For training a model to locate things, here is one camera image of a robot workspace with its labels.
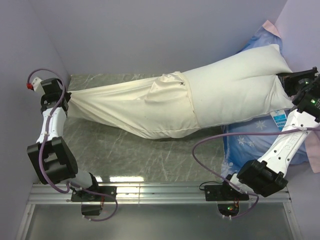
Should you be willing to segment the white pillow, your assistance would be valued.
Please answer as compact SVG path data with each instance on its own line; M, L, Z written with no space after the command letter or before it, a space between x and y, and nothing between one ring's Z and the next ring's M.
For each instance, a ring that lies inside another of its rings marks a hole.
M291 73L277 44L251 48L182 73L201 128L249 121L293 104L278 78Z

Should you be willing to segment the cream pillowcase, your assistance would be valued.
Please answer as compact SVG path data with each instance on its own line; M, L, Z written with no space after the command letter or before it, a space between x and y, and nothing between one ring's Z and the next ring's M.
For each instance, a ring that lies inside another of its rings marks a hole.
M201 128L190 84L179 71L72 91L67 114L150 140L179 139Z

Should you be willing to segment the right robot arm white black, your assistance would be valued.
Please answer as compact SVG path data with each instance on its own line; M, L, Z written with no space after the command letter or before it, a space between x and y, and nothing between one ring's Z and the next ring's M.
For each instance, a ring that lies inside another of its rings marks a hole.
M294 155L312 131L320 129L320 73L310 70L277 74L285 93L292 97L293 108L278 137L257 160L244 164L239 173L229 174L220 187L226 200L238 192L268 197L288 184L285 179Z

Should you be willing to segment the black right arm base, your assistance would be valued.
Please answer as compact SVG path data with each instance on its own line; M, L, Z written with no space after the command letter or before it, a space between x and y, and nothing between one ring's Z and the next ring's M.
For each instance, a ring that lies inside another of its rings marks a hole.
M237 217L240 212L240 201L249 200L247 194L238 192L226 183L205 181L198 188L204 191L207 202L217 202L218 211L223 218Z

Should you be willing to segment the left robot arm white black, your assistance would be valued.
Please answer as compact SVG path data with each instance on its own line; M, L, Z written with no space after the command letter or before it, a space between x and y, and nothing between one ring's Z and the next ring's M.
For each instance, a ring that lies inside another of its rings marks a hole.
M63 139L71 95L62 84L58 78L42 80L39 77L27 84L28 89L41 94L43 117L39 138L27 147L27 155L42 184L52 187L66 184L65 190L56 188L60 193L83 189L85 198L96 201L101 195L96 178L78 168L76 158Z

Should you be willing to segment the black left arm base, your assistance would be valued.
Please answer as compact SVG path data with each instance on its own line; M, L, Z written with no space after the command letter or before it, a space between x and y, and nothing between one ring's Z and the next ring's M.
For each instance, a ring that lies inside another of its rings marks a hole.
M112 218L118 210L116 186L98 186L97 192L89 193L85 190L73 190L70 201L81 204L81 214L93 222L102 222ZM103 212L106 203L115 203L113 212L102 219L92 219L98 217Z

